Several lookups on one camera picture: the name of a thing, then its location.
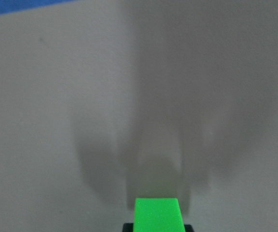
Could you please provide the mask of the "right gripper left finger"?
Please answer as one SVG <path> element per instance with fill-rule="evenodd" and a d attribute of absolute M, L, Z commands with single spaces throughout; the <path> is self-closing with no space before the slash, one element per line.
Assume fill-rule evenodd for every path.
<path fill-rule="evenodd" d="M 133 223 L 124 223 L 122 232 L 133 232 Z"/>

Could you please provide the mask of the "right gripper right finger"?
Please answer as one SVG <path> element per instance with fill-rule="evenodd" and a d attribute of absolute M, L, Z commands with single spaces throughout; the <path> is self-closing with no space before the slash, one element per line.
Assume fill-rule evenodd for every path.
<path fill-rule="evenodd" d="M 190 224 L 185 224 L 185 232 L 193 232 L 193 227 Z"/>

